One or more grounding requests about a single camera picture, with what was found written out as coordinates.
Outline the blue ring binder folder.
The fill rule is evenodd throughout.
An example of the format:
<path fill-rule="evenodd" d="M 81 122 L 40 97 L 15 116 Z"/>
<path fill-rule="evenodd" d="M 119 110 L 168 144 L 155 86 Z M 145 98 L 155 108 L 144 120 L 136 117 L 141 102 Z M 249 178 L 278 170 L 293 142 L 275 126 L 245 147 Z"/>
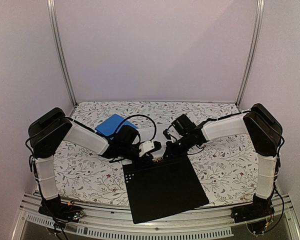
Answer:
<path fill-rule="evenodd" d="M 134 141 L 137 136 L 139 136 L 139 132 L 137 127 L 125 120 L 122 116 L 118 114 L 113 114 L 105 121 L 100 123 L 97 127 L 95 127 L 97 133 L 111 137 L 112 140 L 127 140 Z"/>

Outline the teal box with label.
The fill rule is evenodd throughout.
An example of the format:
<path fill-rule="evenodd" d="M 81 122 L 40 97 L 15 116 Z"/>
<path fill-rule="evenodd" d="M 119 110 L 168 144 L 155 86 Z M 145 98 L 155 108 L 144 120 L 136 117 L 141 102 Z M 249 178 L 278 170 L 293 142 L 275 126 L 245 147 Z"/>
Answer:
<path fill-rule="evenodd" d="M 122 167 L 134 224 L 205 206 L 209 199 L 187 156 Z"/>

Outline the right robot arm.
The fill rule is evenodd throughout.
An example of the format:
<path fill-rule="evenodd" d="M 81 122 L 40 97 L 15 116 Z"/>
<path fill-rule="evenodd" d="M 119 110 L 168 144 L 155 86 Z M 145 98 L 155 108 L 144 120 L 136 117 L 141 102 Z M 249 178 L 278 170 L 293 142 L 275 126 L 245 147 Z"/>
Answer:
<path fill-rule="evenodd" d="M 285 143 L 283 127 L 276 118 L 261 104 L 250 109 L 219 118 L 207 118 L 200 124 L 192 122 L 185 114 L 171 123 L 181 136 L 175 141 L 168 140 L 163 154 L 165 158 L 185 155 L 194 146 L 234 135 L 248 135 L 258 159 L 256 200 L 249 206 L 252 218 L 259 218 L 268 210 L 268 203 L 275 191 L 278 175 L 280 151 Z"/>

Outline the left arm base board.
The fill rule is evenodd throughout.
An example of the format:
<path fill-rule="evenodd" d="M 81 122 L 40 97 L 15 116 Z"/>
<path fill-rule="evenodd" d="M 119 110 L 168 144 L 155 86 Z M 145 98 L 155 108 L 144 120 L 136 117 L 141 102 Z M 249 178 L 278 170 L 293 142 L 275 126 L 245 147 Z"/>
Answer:
<path fill-rule="evenodd" d="M 67 203 L 59 202 L 58 200 L 48 200 L 41 202 L 38 212 L 42 215 L 49 217 L 55 217 L 59 221 L 63 222 L 78 222 L 86 214 L 82 207 L 75 205 L 75 201 L 71 200 Z"/>

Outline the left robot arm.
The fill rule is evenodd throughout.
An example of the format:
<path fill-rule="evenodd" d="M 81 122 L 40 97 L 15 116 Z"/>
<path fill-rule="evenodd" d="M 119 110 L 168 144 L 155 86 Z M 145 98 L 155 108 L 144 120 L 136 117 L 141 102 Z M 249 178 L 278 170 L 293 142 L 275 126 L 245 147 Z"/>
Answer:
<path fill-rule="evenodd" d="M 123 161 L 150 158 L 140 155 L 136 129 L 123 126 L 102 134 L 58 107 L 33 122 L 28 135 L 31 169 L 44 207 L 53 217 L 65 211 L 61 197 L 128 205 Z"/>

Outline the right arm base board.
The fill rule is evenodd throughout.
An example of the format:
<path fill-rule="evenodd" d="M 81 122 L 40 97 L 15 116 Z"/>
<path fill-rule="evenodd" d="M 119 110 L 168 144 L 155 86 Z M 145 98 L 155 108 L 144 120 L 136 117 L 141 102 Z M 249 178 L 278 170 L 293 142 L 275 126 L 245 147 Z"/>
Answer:
<path fill-rule="evenodd" d="M 230 217 L 234 219 L 235 223 L 241 223 L 267 217 L 274 213 L 275 210 L 272 205 L 272 201 L 262 200 L 232 208 Z"/>

